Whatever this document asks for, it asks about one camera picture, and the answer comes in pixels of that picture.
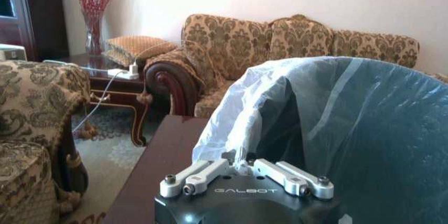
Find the logo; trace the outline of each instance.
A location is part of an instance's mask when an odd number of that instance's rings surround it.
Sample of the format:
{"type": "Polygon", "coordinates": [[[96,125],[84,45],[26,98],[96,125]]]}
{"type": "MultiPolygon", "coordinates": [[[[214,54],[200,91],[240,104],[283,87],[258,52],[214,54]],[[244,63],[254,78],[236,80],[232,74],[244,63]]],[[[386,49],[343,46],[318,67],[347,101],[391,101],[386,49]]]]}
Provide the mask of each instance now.
{"type": "Polygon", "coordinates": [[[220,194],[226,193],[236,193],[236,194],[267,194],[267,193],[275,193],[278,189],[246,189],[246,190],[239,190],[239,189],[223,189],[223,188],[216,188],[215,192],[220,194]]]}

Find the plastic bag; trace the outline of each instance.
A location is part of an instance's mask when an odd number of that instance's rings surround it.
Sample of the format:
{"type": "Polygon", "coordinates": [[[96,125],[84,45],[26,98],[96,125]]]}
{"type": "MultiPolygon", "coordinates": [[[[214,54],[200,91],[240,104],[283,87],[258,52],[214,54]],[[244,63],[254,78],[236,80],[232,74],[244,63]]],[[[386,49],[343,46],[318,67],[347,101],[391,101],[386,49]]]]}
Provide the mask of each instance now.
{"type": "Polygon", "coordinates": [[[448,223],[448,86],[418,71],[347,57],[250,68],[192,160],[231,150],[330,177],[355,223],[448,223]]]}

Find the dark wood table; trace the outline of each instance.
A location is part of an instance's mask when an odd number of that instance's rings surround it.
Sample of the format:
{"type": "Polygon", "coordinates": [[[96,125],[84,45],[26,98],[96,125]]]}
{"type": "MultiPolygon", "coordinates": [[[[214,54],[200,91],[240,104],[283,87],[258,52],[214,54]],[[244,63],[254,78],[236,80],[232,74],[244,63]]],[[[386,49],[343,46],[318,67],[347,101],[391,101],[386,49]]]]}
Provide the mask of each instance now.
{"type": "MultiPolygon", "coordinates": [[[[116,64],[114,61],[107,59],[106,56],[99,55],[74,55],[59,59],[64,62],[75,63],[82,67],[95,68],[95,69],[127,69],[126,67],[116,64]]],[[[107,72],[88,71],[91,80],[91,104],[96,105],[102,98],[103,91],[111,80],[107,72]]],[[[136,146],[144,146],[147,140],[143,137],[143,122],[148,113],[150,104],[142,104],[136,96],[143,92],[144,89],[144,75],[139,72],[139,79],[126,80],[116,78],[110,86],[108,92],[106,94],[102,105],[104,106],[119,106],[134,110],[135,117],[132,122],[131,139],[136,146]]]]}
{"type": "Polygon", "coordinates": [[[167,174],[191,165],[192,149],[208,119],[168,115],[143,152],[103,223],[154,223],[155,195],[167,174]]]}

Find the side table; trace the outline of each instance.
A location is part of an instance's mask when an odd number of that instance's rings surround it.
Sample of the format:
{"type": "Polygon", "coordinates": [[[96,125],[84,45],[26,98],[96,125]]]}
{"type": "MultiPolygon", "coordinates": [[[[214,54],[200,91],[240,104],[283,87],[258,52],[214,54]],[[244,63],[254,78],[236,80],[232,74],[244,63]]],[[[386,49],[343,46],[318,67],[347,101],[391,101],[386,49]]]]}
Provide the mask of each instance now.
{"type": "MultiPolygon", "coordinates": [[[[88,67],[95,69],[106,69],[106,70],[114,68],[127,69],[126,67],[118,65],[114,61],[107,59],[107,57],[103,55],[95,56],[82,54],[62,58],[59,60],[75,63],[80,67],[88,67]]],[[[90,72],[91,92],[92,92],[91,104],[96,105],[102,98],[111,77],[108,76],[107,72],[100,71],[88,71],[88,72],[90,72]]],[[[102,105],[104,106],[126,107],[134,110],[135,114],[132,121],[131,138],[132,143],[136,146],[147,145],[147,140],[143,137],[142,129],[150,105],[142,104],[136,99],[136,96],[143,92],[143,90],[144,90],[144,76],[142,72],[139,73],[139,79],[135,80],[124,80],[120,78],[115,78],[102,102],[102,105]]]]}

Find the patterned sofa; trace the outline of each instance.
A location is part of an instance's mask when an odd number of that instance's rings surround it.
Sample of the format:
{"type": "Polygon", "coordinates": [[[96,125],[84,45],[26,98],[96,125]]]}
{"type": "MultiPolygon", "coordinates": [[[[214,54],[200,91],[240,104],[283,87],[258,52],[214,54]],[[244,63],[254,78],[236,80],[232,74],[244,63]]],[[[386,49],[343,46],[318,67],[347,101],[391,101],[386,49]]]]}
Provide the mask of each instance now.
{"type": "Polygon", "coordinates": [[[248,67],[292,57],[351,56],[412,68],[419,42],[391,34],[332,30],[303,15],[258,23],[195,14],[183,47],[147,60],[146,87],[171,95],[172,113],[208,118],[248,67]]]}
{"type": "Polygon", "coordinates": [[[0,61],[0,223],[58,223],[80,204],[88,175],[71,116],[90,79],[72,66],[0,61]]]}

